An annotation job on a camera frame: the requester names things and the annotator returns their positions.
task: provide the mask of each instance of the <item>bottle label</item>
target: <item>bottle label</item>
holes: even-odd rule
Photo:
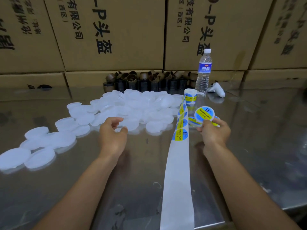
[[[211,73],[211,66],[212,66],[212,63],[205,63],[205,64],[199,63],[198,72],[199,73]]]

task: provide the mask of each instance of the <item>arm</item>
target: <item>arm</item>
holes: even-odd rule
[[[110,173],[127,142],[127,128],[115,132],[123,118],[107,118],[100,127],[99,157],[33,230],[86,230],[90,228]]]
[[[243,165],[226,147],[230,135],[227,123],[215,118],[215,127],[205,120],[202,132],[204,155],[224,195],[238,230],[300,229],[255,182]]]

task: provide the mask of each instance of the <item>hand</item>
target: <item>hand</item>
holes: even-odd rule
[[[217,123],[220,127],[214,126],[212,122]],[[205,150],[210,150],[214,146],[226,147],[226,142],[231,133],[231,130],[225,121],[214,118],[212,122],[205,120],[202,127],[197,128],[203,136]]]
[[[125,149],[127,143],[128,129],[123,127],[120,132],[114,130],[124,119],[120,117],[107,118],[106,121],[100,126],[99,139],[101,143],[101,151],[99,157],[111,156],[117,160]]]

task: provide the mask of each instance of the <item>cardboard box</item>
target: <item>cardboard box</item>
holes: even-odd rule
[[[140,72],[148,70],[135,70],[139,75]],[[91,71],[91,72],[65,72],[67,83],[74,100],[97,99],[104,94],[103,83],[106,82],[106,76],[117,71]]]
[[[0,75],[0,101],[32,99],[70,99],[64,74]]]
[[[66,71],[162,69],[165,0],[45,0]]]
[[[249,69],[307,67],[307,0],[276,0]]]
[[[248,70],[243,88],[300,88],[306,81],[307,69]]]
[[[0,73],[61,72],[44,0],[0,0]]]
[[[209,76],[209,84],[218,82],[224,90],[238,89],[240,87],[244,71],[213,71]]]
[[[272,0],[169,0],[165,70],[197,70],[204,48],[213,70],[246,70]]]

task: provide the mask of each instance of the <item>bottle cap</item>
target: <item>bottle cap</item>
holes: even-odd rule
[[[206,49],[204,50],[204,53],[205,53],[205,54],[211,53],[211,48],[206,48]]]

